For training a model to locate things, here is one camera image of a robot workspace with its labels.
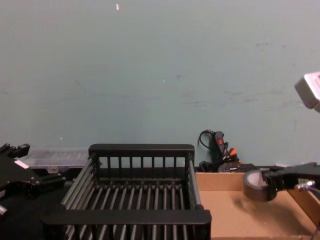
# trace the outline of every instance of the black wire basket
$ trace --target black wire basket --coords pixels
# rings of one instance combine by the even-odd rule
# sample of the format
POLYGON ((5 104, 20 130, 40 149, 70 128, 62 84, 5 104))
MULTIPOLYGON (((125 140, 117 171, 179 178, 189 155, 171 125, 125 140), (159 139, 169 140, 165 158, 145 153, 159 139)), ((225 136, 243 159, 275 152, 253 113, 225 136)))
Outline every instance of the black wire basket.
POLYGON ((42 218, 45 239, 209 240, 194 156, 188 144, 91 145, 61 207, 42 218))

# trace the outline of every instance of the painted wall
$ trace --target painted wall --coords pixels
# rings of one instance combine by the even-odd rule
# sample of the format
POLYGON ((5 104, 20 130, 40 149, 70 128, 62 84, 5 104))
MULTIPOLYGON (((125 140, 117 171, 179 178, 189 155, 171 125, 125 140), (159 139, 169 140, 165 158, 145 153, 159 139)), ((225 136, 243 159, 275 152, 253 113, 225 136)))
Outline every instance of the painted wall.
MULTIPOLYGON (((197 144, 254 164, 318 161, 318 0, 1 0, 0 144, 197 144)), ((196 149, 196 161, 208 158, 196 149)))

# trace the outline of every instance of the black cord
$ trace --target black cord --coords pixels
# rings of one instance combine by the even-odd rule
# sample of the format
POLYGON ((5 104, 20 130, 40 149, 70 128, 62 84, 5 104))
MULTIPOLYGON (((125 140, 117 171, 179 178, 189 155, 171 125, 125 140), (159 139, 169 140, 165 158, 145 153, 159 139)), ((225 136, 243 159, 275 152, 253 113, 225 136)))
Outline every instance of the black cord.
POLYGON ((202 131, 202 132, 200 133, 200 135, 199 135, 199 138, 198 138, 198 144, 199 144, 199 142, 200 142, 204 147, 206 147, 207 149, 209 149, 209 150, 210 150, 210 147, 204 144, 204 142, 201 140, 201 137, 202 137, 202 135, 203 135, 203 134, 210 134, 210 135, 213 135, 214 133, 215 133, 214 131, 212 131, 212 130, 208 130, 208 129, 207 129, 207 130, 202 131))
POLYGON ((313 188, 313 187, 309 187, 309 190, 314 191, 317 194, 320 194, 320 190, 319 189, 316 189, 316 188, 313 188))

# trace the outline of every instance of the cardboard box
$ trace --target cardboard box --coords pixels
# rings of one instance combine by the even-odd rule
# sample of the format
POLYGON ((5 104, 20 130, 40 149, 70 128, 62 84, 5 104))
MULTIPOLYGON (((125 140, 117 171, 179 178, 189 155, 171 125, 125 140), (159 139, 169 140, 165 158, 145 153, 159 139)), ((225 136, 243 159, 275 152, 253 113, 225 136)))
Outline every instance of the cardboard box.
POLYGON ((195 176, 212 215, 213 240, 311 240, 320 222, 320 201, 310 192, 281 191, 272 201, 256 202, 242 192, 243 173, 195 176))

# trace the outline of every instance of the black tape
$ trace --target black tape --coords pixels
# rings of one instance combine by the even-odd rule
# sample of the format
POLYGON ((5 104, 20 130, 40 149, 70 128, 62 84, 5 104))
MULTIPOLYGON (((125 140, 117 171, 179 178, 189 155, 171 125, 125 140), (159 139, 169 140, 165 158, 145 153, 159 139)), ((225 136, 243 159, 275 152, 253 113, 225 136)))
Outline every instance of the black tape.
POLYGON ((266 184, 259 170, 244 174, 243 193, 249 199, 259 202, 271 201, 277 196, 277 191, 266 184))

